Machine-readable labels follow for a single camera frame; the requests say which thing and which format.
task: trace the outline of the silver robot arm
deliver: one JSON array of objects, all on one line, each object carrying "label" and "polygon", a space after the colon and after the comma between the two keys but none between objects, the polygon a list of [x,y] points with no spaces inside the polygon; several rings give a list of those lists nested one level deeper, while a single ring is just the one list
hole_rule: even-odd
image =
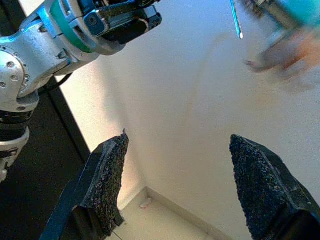
[{"label": "silver robot arm", "polygon": [[0,183],[28,142],[38,89],[157,27],[159,1],[46,0],[0,38]]}]

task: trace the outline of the floor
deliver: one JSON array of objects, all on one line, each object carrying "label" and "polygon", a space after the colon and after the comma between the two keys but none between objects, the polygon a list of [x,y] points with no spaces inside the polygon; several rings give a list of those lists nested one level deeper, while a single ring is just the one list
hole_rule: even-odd
[{"label": "floor", "polygon": [[159,202],[141,209],[145,200],[141,193],[122,211],[126,222],[106,240],[214,240]]}]

